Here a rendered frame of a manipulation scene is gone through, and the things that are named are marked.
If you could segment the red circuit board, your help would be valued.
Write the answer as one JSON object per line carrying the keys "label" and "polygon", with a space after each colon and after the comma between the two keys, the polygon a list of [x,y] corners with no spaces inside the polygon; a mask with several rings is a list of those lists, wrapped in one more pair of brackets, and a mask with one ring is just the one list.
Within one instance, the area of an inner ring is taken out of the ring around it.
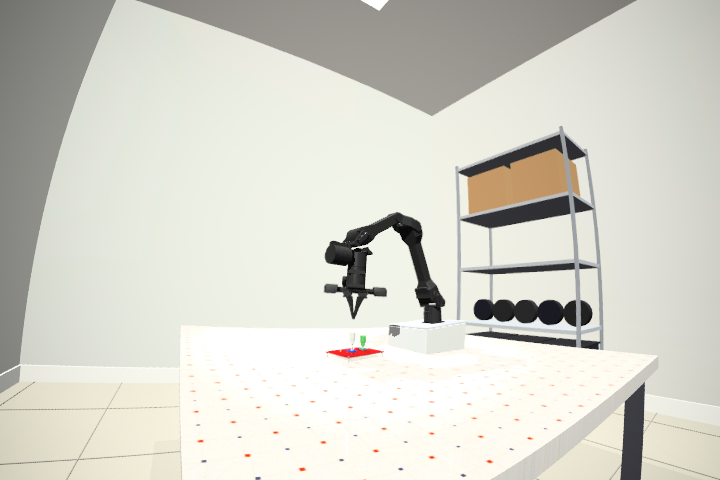
{"label": "red circuit board", "polygon": [[367,355],[372,355],[372,354],[377,354],[377,353],[381,353],[381,356],[383,356],[384,351],[365,347],[366,336],[360,336],[361,347],[353,347],[353,344],[355,343],[355,335],[356,335],[355,332],[349,332],[349,339],[350,339],[349,343],[351,344],[351,348],[334,350],[334,351],[326,351],[325,352],[326,357],[328,357],[328,353],[333,354],[333,355],[338,355],[338,356],[344,356],[344,357],[348,358],[348,363],[349,363],[350,357],[361,357],[361,356],[367,356]]}

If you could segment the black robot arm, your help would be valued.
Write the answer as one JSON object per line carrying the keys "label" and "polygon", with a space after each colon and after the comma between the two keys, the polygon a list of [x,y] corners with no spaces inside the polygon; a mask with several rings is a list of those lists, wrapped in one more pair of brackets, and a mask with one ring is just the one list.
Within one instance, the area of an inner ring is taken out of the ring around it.
{"label": "black robot arm", "polygon": [[400,234],[402,240],[409,247],[418,280],[417,288],[414,291],[420,306],[424,308],[424,322],[422,323],[436,324],[445,322],[442,321],[441,317],[441,307],[445,306],[445,300],[440,294],[437,285],[431,279],[421,246],[423,235],[421,224],[413,217],[395,212],[370,225],[349,230],[342,243],[337,241],[329,242],[325,252],[326,263],[341,266],[348,264],[348,267],[366,268],[367,255],[373,253],[368,247],[363,249],[355,248],[354,250],[352,248],[369,244],[377,234],[390,227],[393,227],[394,231]]}

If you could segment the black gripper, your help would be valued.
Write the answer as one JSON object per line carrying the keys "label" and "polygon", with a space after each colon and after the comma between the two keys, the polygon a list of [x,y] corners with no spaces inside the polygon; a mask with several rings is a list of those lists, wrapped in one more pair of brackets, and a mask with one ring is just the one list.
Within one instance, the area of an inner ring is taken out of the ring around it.
{"label": "black gripper", "polygon": [[[352,320],[355,320],[359,307],[364,298],[367,298],[368,295],[384,297],[387,296],[386,288],[373,287],[373,289],[365,289],[365,279],[366,268],[348,267],[346,287],[338,287],[338,285],[336,284],[325,284],[323,292],[343,293],[343,297],[346,297],[348,301]],[[348,290],[349,288],[353,288],[353,290]],[[361,289],[362,291],[358,291],[357,289]],[[352,294],[358,294],[354,311],[353,296],[351,296]]]}

